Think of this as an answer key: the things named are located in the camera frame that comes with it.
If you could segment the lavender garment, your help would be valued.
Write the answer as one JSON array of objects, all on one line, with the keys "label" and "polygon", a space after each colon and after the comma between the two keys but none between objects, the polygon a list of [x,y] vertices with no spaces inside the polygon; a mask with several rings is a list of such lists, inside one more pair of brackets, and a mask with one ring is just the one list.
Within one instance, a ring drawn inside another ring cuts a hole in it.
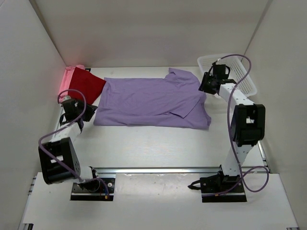
[{"label": "lavender garment", "polygon": [[154,126],[207,130],[211,117],[191,72],[169,68],[164,78],[106,78],[95,126]]}]

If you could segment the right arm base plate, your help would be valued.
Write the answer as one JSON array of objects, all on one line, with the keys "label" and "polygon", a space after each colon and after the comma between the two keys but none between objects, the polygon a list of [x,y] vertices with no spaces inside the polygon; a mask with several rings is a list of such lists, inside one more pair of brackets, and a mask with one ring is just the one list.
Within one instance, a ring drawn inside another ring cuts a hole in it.
[{"label": "right arm base plate", "polygon": [[239,176],[221,174],[201,177],[201,198],[203,203],[243,203],[246,193]]}]

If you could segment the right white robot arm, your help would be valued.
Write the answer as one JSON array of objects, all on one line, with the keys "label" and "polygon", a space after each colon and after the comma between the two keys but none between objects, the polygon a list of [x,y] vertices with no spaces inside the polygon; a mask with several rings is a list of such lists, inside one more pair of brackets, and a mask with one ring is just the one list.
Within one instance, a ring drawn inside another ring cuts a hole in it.
[{"label": "right white robot arm", "polygon": [[211,177],[200,178],[188,188],[201,190],[205,196],[221,196],[247,184],[242,164],[253,147],[264,138],[265,106],[255,104],[238,89],[238,83],[229,79],[230,68],[225,64],[212,63],[205,72],[199,91],[217,94],[227,102],[227,130],[230,151],[219,172]]}]

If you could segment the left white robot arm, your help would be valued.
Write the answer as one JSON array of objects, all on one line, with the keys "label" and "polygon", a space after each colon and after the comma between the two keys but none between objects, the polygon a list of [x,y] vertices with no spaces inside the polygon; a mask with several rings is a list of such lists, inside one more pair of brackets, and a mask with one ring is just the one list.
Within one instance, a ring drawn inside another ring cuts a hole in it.
[{"label": "left white robot arm", "polygon": [[82,117],[66,129],[53,134],[49,142],[38,147],[43,178],[46,184],[59,184],[81,176],[81,166],[73,146],[74,140],[82,133],[84,123],[89,122],[97,106],[84,104],[82,100],[67,97],[60,102],[64,113],[60,116],[59,127],[68,126],[78,115]]}]

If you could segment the pink t shirt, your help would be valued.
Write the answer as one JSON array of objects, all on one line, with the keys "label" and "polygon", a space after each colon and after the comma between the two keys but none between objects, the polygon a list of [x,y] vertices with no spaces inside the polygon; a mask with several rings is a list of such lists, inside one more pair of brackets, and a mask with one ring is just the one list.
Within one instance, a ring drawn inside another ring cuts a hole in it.
[{"label": "pink t shirt", "polygon": [[58,93],[60,95],[59,102],[62,102],[64,98],[68,95],[68,91],[65,91],[65,90],[69,89],[71,79],[72,79],[73,73],[76,68],[85,70],[85,67],[83,65],[77,65],[75,67],[69,66],[65,68],[64,75],[63,75],[63,78],[60,84],[60,88],[59,88],[59,93]]}]

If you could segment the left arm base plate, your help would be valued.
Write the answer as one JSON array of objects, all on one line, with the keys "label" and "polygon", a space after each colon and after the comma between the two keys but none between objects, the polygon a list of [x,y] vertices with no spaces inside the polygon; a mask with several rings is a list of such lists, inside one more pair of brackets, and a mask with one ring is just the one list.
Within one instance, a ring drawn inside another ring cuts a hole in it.
[{"label": "left arm base plate", "polygon": [[71,188],[71,201],[105,201],[114,200],[116,175],[114,173],[93,173],[94,179],[83,184],[74,183]]}]

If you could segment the red t shirt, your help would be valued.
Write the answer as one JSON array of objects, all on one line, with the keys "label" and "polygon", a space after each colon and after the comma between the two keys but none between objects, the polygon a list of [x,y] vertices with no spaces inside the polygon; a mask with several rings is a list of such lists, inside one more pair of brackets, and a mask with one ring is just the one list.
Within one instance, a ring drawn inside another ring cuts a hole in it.
[{"label": "red t shirt", "polygon": [[93,75],[85,69],[76,67],[72,74],[68,95],[71,98],[82,100],[82,95],[74,91],[78,90],[84,95],[87,104],[93,104],[101,94],[105,84],[104,79]]}]

